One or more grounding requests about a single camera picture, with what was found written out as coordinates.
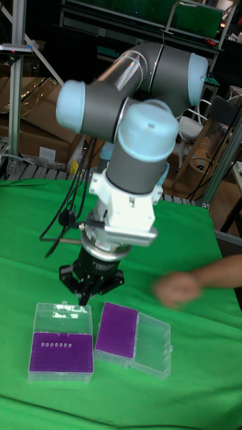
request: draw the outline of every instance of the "purple foam insert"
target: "purple foam insert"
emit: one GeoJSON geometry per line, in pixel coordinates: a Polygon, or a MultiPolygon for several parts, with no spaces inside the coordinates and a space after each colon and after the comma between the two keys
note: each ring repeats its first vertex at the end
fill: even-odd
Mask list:
{"type": "Polygon", "coordinates": [[[92,335],[34,333],[30,371],[92,373],[92,335]]]}
{"type": "Polygon", "coordinates": [[[138,312],[105,303],[95,349],[132,358],[138,312]]]}

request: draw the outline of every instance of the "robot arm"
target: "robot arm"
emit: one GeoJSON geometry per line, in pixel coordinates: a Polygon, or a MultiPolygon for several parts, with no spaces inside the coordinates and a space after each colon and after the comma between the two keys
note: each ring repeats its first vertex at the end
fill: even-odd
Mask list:
{"type": "Polygon", "coordinates": [[[60,279],[81,305],[123,284],[120,260],[131,245],[148,247],[157,237],[153,205],[175,146],[174,116],[198,103],[206,68],[207,61],[195,54],[147,44],[123,54],[95,83],[69,81],[61,89],[56,108],[61,125],[115,142],[108,168],[91,180],[89,192],[98,199],[78,259],[60,268],[60,279]],[[157,98],[142,103],[127,98],[139,87],[157,98]]]}

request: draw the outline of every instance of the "green cloth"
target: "green cloth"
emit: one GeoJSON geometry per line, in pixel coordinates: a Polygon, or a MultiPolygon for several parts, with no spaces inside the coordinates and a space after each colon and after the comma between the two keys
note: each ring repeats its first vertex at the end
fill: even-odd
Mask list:
{"type": "MultiPolygon", "coordinates": [[[[152,296],[154,279],[190,270],[220,258],[206,210],[159,202],[159,238],[133,247],[120,264],[125,284],[90,300],[94,340],[105,301],[137,309],[171,325],[171,375],[165,380],[135,369],[95,362],[88,385],[78,382],[28,383],[36,303],[76,304],[58,280],[59,266],[77,258],[77,245],[38,240],[56,213],[69,181],[2,182],[0,426],[3,430],[208,429],[242,425],[241,311],[233,290],[207,290],[177,312],[152,296]]],[[[83,217],[96,198],[87,196],[83,217]]],[[[55,237],[56,225],[50,231],[55,237]]],[[[71,231],[70,237],[78,237],[71,231]]]]}

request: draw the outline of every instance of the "human arm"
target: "human arm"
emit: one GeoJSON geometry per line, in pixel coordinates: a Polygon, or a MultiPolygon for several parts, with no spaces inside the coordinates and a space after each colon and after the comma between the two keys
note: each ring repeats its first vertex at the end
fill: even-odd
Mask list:
{"type": "Polygon", "coordinates": [[[161,278],[154,293],[166,306],[195,300],[204,288],[236,288],[242,286],[242,255],[215,261],[191,272],[175,272],[161,278]]]}

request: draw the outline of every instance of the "clear plastic box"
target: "clear plastic box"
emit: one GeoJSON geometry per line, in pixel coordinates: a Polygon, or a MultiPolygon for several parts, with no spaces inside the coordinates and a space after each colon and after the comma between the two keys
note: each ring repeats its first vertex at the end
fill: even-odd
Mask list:
{"type": "Polygon", "coordinates": [[[90,381],[93,329],[90,306],[38,303],[34,320],[29,382],[90,381]]]}
{"type": "Polygon", "coordinates": [[[171,374],[171,326],[134,309],[105,303],[94,360],[166,378],[171,374]]]}

